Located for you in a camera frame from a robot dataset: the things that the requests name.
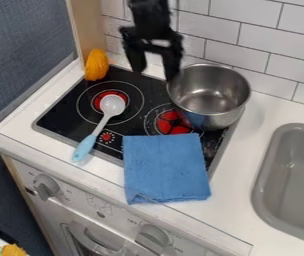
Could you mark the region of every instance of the tile wall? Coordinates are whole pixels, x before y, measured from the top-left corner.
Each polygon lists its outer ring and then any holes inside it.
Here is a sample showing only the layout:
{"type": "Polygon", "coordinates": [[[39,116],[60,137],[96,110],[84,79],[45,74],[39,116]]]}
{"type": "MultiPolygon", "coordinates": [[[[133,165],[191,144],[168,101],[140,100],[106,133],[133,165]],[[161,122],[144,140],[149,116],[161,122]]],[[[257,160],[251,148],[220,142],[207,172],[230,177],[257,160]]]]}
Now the tile wall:
{"type": "MultiPolygon", "coordinates": [[[[127,0],[102,0],[108,51],[124,54],[119,26],[132,24],[127,0]]],[[[253,90],[304,104],[304,0],[169,0],[184,36],[184,64],[217,62],[253,90]]],[[[157,56],[149,56],[161,65],[157,56]]]]}

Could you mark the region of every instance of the wooden edge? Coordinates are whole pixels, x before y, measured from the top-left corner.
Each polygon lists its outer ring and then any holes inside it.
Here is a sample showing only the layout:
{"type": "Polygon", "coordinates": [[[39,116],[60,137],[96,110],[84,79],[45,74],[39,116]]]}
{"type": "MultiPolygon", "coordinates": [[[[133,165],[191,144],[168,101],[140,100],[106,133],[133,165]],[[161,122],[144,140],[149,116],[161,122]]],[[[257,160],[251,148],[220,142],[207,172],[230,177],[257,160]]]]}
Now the wooden edge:
{"type": "Polygon", "coordinates": [[[39,214],[36,212],[36,210],[34,209],[34,206],[30,200],[30,198],[27,196],[26,194],[26,191],[25,191],[25,186],[23,184],[23,182],[21,181],[19,175],[18,175],[18,172],[17,172],[17,169],[15,167],[15,165],[13,164],[12,160],[10,157],[6,156],[6,155],[3,155],[3,154],[0,154],[1,155],[1,158],[2,160],[4,161],[9,173],[11,174],[14,182],[16,183],[19,191],[20,191],[20,194],[22,195],[22,197],[24,198],[28,208],[30,209],[33,217],[35,218],[40,230],[42,231],[46,241],[48,242],[52,252],[54,255],[59,255],[57,253],[57,250],[52,242],[52,239],[50,238],[48,232],[46,232],[45,230],[45,227],[44,227],[44,224],[43,222],[41,221],[40,217],[39,217],[39,214]]]}
{"type": "Polygon", "coordinates": [[[77,53],[84,64],[92,49],[106,51],[101,0],[66,0],[77,53]]]}

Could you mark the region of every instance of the gray knob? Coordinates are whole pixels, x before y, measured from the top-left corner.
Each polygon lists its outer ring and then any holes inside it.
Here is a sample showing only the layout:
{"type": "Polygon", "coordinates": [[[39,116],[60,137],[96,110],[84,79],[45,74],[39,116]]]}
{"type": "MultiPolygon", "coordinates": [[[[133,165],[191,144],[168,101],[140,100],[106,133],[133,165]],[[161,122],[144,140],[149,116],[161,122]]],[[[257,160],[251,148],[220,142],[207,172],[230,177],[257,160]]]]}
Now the gray knob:
{"type": "Polygon", "coordinates": [[[58,183],[45,174],[39,174],[34,179],[33,187],[43,201],[47,201],[50,197],[63,195],[63,191],[58,183]]]}
{"type": "Polygon", "coordinates": [[[170,246],[171,241],[161,229],[145,224],[135,238],[135,242],[160,256],[177,256],[175,249],[170,246]]]}

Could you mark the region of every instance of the gray fabric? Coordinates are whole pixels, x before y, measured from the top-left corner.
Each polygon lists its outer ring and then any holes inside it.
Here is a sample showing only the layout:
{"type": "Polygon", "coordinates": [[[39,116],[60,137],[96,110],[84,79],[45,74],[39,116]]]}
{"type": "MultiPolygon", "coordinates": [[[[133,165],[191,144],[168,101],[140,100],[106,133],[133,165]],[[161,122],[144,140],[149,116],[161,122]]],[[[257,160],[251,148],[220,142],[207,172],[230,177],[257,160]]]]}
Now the gray fabric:
{"type": "Polygon", "coordinates": [[[65,0],[0,0],[0,111],[73,51],[65,0]]]}

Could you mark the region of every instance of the red burner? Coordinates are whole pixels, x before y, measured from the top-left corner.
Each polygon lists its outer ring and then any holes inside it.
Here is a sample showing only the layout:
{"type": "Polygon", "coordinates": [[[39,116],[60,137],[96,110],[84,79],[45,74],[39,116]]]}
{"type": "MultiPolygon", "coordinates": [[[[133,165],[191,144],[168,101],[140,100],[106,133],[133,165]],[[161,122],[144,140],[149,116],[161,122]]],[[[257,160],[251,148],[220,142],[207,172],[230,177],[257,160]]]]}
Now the red burner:
{"type": "Polygon", "coordinates": [[[175,110],[168,110],[157,117],[157,129],[161,134],[191,133],[192,128],[184,123],[175,110]]]}
{"type": "Polygon", "coordinates": [[[110,135],[109,133],[105,133],[102,135],[102,139],[103,141],[110,141],[112,139],[112,135],[110,135]]]}
{"type": "Polygon", "coordinates": [[[104,91],[104,92],[101,92],[99,93],[98,95],[96,95],[96,97],[94,97],[93,99],[93,106],[94,108],[99,111],[99,112],[102,112],[101,111],[101,108],[100,108],[100,102],[101,100],[107,96],[107,95],[118,95],[120,96],[125,102],[126,102],[126,107],[127,107],[127,103],[128,103],[128,96],[126,93],[122,92],[122,91],[118,91],[118,90],[108,90],[108,91],[104,91]]]}

